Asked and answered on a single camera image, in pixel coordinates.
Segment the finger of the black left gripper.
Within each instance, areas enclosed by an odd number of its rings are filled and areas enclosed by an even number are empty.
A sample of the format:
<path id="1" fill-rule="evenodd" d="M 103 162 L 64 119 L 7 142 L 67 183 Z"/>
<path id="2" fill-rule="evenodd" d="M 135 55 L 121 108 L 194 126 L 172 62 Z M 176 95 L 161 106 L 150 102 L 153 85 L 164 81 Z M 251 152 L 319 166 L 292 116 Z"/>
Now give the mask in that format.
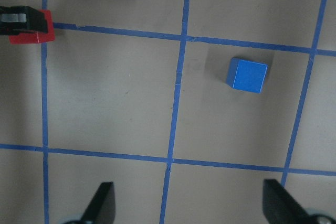
<path id="1" fill-rule="evenodd" d="M 30 6 L 1 6 L 1 35 L 21 33 L 48 33 L 48 24 L 42 11 Z"/>

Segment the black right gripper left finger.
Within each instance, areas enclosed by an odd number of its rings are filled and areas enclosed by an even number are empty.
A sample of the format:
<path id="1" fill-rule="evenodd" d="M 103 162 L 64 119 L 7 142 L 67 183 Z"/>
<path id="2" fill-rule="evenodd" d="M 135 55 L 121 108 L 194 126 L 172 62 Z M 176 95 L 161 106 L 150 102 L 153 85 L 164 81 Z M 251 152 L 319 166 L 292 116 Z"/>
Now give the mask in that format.
<path id="1" fill-rule="evenodd" d="M 114 183 L 101 183 L 81 216 L 80 222 L 114 223 L 116 216 L 115 203 Z"/>

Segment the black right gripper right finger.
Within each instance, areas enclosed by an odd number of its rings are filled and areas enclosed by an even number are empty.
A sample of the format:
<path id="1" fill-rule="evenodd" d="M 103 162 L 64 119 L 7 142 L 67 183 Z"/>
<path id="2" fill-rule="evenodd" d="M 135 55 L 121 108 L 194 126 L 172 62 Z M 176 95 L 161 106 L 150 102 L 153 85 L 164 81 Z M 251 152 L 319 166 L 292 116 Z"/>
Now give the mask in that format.
<path id="1" fill-rule="evenodd" d="M 262 210 L 268 223 L 310 223 L 310 215 L 276 179 L 264 179 Z"/>

